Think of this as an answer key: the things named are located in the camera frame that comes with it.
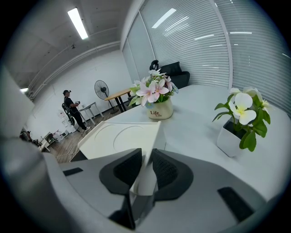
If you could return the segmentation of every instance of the wooden floor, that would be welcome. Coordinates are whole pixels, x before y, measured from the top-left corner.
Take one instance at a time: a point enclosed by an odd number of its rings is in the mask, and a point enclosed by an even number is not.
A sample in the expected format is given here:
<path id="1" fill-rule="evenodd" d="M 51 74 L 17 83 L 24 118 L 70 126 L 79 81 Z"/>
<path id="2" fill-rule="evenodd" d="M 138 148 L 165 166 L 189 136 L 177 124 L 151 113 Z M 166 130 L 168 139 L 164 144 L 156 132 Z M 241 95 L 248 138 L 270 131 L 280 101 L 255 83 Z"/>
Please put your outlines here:
<path id="1" fill-rule="evenodd" d="M 120 110 L 114 114 L 110 114 L 110 111 L 107 111 L 103 113 L 104 118 L 99 115 L 93 120 L 96 125 L 98 125 L 101 121 L 106 121 L 114 116 L 119 115 L 120 113 Z M 91 126 L 91 129 L 87 132 L 76 131 L 74 133 L 70 133 L 62 141 L 54 142 L 48 147 L 50 149 L 50 153 L 56 157 L 58 163 L 69 162 L 72 157 L 74 157 L 79 151 L 78 143 L 83 139 L 83 137 L 86 136 L 87 133 L 89 133 L 96 126 L 93 125 L 91 121 L 88 121 L 87 123 L 89 126 Z"/>

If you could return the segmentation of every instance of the ceiling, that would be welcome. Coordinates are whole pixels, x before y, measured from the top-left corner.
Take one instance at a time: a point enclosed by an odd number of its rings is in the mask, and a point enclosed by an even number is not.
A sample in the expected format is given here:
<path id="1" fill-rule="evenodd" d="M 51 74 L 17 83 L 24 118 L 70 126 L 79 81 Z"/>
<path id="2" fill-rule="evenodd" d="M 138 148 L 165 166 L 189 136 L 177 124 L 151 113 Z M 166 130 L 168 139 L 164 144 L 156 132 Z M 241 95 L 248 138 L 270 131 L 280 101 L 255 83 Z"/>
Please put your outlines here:
<path id="1" fill-rule="evenodd" d="M 4 56 L 11 75 L 29 95 L 76 56 L 120 40 L 132 0 L 44 0 L 20 24 Z M 67 12 L 77 7 L 88 38 L 82 40 Z"/>

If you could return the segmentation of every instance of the white square pot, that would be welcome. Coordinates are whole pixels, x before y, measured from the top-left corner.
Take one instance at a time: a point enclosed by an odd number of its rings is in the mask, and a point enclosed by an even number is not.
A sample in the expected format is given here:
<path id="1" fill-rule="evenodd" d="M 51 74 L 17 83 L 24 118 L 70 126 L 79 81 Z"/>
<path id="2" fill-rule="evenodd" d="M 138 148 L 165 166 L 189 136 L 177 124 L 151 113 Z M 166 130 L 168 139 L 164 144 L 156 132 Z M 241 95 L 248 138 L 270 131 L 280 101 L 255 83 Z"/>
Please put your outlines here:
<path id="1" fill-rule="evenodd" d="M 217 146 L 229 157 L 241 155 L 243 150 L 240 149 L 240 138 L 225 129 L 225 125 L 221 128 L 218 135 Z"/>

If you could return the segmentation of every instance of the white ceramic pot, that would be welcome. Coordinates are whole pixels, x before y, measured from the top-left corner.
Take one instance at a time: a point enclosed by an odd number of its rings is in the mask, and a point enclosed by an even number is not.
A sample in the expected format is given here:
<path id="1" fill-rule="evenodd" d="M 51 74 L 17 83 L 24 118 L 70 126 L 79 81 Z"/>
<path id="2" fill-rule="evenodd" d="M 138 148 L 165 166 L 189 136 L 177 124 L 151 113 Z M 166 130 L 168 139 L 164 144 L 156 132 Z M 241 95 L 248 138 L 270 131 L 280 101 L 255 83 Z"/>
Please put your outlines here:
<path id="1" fill-rule="evenodd" d="M 229 120 L 220 130 L 220 133 L 217 138 L 217 146 L 229 157 L 234 157 L 241 155 L 243 150 L 240 149 L 240 142 L 241 139 L 234 135 L 232 132 L 225 129 L 225 126 L 231 122 L 233 124 L 232 120 Z"/>
<path id="2" fill-rule="evenodd" d="M 154 107 L 147 110 L 147 115 L 151 119 L 168 119 L 173 114 L 173 104 L 169 98 L 167 101 L 162 103 L 154 103 Z"/>

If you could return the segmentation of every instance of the flower pot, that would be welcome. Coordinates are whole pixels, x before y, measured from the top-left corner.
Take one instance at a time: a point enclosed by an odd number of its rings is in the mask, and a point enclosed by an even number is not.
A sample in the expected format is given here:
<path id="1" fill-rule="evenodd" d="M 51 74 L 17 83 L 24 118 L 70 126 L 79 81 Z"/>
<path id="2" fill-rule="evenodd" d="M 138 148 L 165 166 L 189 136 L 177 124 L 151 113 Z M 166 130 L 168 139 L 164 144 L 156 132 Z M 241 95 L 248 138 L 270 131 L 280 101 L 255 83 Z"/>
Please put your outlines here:
<path id="1" fill-rule="evenodd" d="M 236 132 L 233 128 L 232 118 L 221 128 L 217 138 L 217 146 L 229 157 L 241 155 L 240 142 L 245 135 L 245 130 Z"/>
<path id="2" fill-rule="evenodd" d="M 168 119 L 173 114 L 173 105 L 169 98 L 165 102 L 154 103 L 153 108 L 147 109 L 147 115 L 151 119 Z"/>

